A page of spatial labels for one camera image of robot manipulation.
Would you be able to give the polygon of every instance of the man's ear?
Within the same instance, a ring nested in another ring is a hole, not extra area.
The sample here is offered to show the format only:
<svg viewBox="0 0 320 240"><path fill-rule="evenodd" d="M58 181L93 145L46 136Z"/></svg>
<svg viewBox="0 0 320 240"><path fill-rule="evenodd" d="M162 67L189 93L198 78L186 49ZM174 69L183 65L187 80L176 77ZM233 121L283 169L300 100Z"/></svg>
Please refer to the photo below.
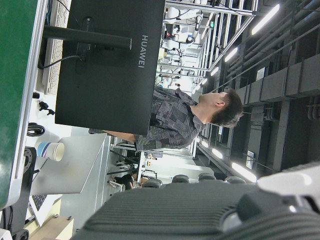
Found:
<svg viewBox="0 0 320 240"><path fill-rule="evenodd" d="M217 101L214 103L214 105L218 108L222 108L226 105L226 103L224 101Z"/></svg>

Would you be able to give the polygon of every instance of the cup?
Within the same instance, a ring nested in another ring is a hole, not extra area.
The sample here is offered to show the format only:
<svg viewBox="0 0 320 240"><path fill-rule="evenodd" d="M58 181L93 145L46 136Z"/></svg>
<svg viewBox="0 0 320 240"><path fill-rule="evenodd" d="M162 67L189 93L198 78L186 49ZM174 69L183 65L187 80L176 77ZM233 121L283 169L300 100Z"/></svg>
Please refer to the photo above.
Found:
<svg viewBox="0 0 320 240"><path fill-rule="evenodd" d="M36 149L36 155L49 158L54 161L61 161L65 153L65 145L62 142L40 142Z"/></svg>

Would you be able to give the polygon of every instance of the gray shirt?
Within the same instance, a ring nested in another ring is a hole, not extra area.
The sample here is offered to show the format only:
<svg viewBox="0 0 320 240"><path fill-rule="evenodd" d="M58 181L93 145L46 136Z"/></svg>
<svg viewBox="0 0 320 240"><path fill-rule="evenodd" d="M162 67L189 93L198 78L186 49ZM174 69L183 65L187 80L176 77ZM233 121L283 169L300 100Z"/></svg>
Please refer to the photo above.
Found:
<svg viewBox="0 0 320 240"><path fill-rule="evenodd" d="M179 88L153 91L150 127L146 136L135 135L137 151L187 147L205 125L195 116L190 106L197 105Z"/></svg>

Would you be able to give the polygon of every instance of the ceiling light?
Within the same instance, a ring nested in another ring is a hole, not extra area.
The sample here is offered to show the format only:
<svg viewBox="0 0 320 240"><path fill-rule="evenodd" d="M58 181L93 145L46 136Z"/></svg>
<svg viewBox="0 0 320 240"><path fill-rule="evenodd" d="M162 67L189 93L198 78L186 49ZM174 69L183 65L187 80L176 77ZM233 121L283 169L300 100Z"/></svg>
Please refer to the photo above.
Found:
<svg viewBox="0 0 320 240"><path fill-rule="evenodd" d="M224 59L225 62L228 62L230 60L230 58L233 57L233 55L236 54L236 52L238 52L238 47L236 47L235 49L233 49Z"/></svg>
<svg viewBox="0 0 320 240"><path fill-rule="evenodd" d="M202 146L204 146L205 148L209 147L209 144L205 141L201 141Z"/></svg>
<svg viewBox="0 0 320 240"><path fill-rule="evenodd" d="M257 177L252 172L250 172L247 169L245 169L244 167L240 166L239 164L237 164L235 162L233 162L231 166L232 166L232 168L234 170L236 170L239 174L244 176L250 182L252 182L252 183L256 183L257 182Z"/></svg>
<svg viewBox="0 0 320 240"><path fill-rule="evenodd" d="M213 76L216 72L218 72L218 70L219 70L219 67L216 67L215 69L212 70L210 75Z"/></svg>
<svg viewBox="0 0 320 240"><path fill-rule="evenodd" d="M221 152L219 152L217 149L212 148L212 153L217 156L218 158L222 159L224 156L222 155Z"/></svg>
<svg viewBox="0 0 320 240"><path fill-rule="evenodd" d="M269 22L269 20L279 11L279 8L279 4L275 5L275 7L272 8L271 11L252 29L251 34L256 34L264 25L266 25L266 23Z"/></svg>

